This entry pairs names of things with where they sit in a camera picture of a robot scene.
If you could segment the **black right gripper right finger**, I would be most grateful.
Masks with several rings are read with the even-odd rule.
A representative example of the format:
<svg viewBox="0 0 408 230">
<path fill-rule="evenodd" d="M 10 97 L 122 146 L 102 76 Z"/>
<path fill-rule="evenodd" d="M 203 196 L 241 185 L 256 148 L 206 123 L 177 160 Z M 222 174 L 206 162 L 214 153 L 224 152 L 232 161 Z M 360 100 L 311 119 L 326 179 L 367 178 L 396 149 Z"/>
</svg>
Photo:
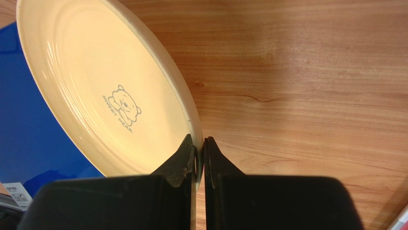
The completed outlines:
<svg viewBox="0 0 408 230">
<path fill-rule="evenodd" d="M 204 141 L 206 227 L 209 230 L 362 230 L 345 186 L 322 176 L 245 174 Z"/>
</svg>

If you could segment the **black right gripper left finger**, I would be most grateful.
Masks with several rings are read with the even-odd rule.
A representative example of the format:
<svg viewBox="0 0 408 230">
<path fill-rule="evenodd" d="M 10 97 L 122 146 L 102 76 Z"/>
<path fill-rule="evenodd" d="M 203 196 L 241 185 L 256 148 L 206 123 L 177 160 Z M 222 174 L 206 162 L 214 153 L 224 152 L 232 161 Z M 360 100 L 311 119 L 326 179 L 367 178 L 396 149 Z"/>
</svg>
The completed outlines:
<svg viewBox="0 0 408 230">
<path fill-rule="evenodd" d="M 55 181 L 36 194 L 20 230 L 193 230 L 195 147 L 186 135 L 149 175 Z"/>
</svg>

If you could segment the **yellow plate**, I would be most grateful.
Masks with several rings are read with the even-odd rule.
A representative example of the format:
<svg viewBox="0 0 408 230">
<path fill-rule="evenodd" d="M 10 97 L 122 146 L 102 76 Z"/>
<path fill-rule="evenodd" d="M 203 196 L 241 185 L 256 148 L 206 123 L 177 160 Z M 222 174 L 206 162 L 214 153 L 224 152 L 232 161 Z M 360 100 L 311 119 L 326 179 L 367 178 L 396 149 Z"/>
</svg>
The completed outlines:
<svg viewBox="0 0 408 230">
<path fill-rule="evenodd" d="M 33 79 L 60 126 L 104 176 L 150 174 L 190 135 L 203 173 L 200 118 L 152 31 L 117 0 L 19 0 Z"/>
</svg>

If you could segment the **blue folder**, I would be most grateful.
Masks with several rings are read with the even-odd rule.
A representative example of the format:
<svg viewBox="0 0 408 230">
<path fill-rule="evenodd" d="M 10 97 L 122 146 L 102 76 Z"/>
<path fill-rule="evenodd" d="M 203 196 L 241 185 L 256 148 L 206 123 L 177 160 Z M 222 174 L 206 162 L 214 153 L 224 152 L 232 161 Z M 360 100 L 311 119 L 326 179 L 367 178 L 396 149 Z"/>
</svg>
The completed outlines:
<svg viewBox="0 0 408 230">
<path fill-rule="evenodd" d="M 17 26 L 0 31 L 0 180 L 34 196 L 55 180 L 101 177 L 49 110 L 27 66 Z"/>
</svg>

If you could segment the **red folder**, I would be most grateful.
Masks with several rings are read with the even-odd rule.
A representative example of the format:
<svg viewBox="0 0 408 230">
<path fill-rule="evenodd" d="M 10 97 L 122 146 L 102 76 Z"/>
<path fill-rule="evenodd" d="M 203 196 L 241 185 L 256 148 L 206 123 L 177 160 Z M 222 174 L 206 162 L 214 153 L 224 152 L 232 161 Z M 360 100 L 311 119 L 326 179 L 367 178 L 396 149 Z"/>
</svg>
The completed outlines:
<svg viewBox="0 0 408 230">
<path fill-rule="evenodd" d="M 387 230 L 408 230 L 408 206 L 405 206 Z"/>
</svg>

